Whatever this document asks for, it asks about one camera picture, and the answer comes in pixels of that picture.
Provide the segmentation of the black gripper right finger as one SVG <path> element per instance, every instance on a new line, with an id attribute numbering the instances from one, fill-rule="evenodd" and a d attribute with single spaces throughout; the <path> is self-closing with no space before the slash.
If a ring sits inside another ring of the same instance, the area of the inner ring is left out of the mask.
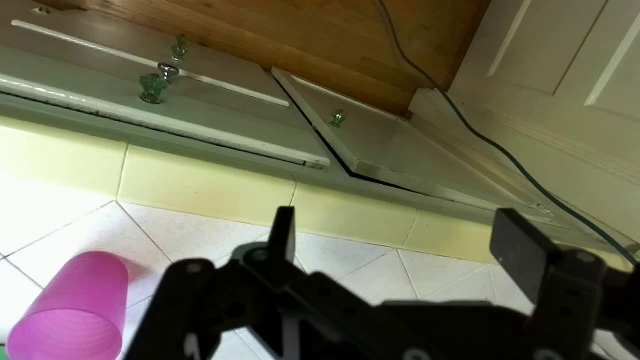
<path id="1" fill-rule="evenodd" d="M 535 305 L 526 339 L 535 360 L 588 360 L 607 266 L 563 251 L 512 208 L 494 214 L 491 252 Z"/>

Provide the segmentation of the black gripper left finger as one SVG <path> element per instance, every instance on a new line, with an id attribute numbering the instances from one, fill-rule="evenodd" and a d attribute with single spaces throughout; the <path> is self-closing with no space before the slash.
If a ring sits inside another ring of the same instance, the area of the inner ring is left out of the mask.
<path id="1" fill-rule="evenodd" d="M 372 312 L 325 274 L 295 264 L 297 211 L 277 211 L 266 242 L 242 245 L 217 268 L 207 258 L 171 264 L 126 360 L 213 360 L 222 337 L 247 331 L 275 360 L 370 360 Z"/>

